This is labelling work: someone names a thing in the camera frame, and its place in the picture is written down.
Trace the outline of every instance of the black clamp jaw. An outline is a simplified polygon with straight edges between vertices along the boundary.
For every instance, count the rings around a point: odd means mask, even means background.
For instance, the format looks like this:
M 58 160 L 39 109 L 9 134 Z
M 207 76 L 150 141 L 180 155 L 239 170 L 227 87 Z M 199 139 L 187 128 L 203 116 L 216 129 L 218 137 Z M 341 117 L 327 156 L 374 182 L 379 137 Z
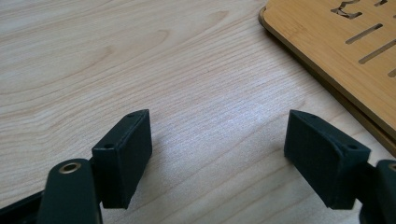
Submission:
M 396 223 L 396 161 L 367 161 L 370 149 L 325 120 L 291 110 L 285 156 L 331 209 L 363 204 L 361 223 Z
M 92 158 L 54 166 L 42 192 L 0 210 L 2 223 L 102 223 L 104 208 L 128 208 L 152 153 L 149 111 L 123 117 Z

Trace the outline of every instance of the wood grain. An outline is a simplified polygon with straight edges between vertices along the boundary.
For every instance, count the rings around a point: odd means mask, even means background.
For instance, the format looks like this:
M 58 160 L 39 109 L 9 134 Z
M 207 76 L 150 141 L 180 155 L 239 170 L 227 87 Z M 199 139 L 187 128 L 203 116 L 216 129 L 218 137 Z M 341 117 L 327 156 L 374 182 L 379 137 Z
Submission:
M 261 23 L 396 155 L 394 1 L 270 1 Z
M 150 109 L 153 155 L 105 223 L 358 223 L 283 157 L 290 109 L 388 152 L 264 32 L 263 1 L 0 2 L 0 207 Z

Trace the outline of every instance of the slot in bamboo board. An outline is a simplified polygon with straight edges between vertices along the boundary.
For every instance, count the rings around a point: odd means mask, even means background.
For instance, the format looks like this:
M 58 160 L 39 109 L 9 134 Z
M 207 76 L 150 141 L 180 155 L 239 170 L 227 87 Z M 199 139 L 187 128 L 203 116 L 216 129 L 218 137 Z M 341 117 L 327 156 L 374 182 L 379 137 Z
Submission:
M 270 0 L 262 25 L 396 155 L 396 2 Z

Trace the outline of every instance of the metal grommet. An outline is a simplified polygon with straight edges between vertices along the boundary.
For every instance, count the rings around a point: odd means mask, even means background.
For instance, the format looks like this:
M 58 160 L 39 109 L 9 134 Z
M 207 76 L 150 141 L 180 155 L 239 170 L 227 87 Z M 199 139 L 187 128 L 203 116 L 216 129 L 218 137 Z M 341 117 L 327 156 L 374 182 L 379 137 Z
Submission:
M 76 170 L 78 170 L 79 167 L 81 167 L 81 163 L 70 162 L 70 163 L 67 163 L 66 165 L 62 166 L 61 169 L 59 169 L 59 173 L 61 173 L 63 175 L 71 174 L 71 173 L 75 172 Z
M 389 165 L 389 169 L 392 170 L 392 171 L 394 171 L 394 172 L 396 172 L 396 163 L 391 163 L 391 164 Z

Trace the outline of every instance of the bamboo board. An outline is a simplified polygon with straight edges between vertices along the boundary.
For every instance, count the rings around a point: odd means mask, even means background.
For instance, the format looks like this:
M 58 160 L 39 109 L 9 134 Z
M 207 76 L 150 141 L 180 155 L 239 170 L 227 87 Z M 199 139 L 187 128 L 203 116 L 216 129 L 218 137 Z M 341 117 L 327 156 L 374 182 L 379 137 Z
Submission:
M 396 155 L 396 2 L 270 0 L 262 25 Z

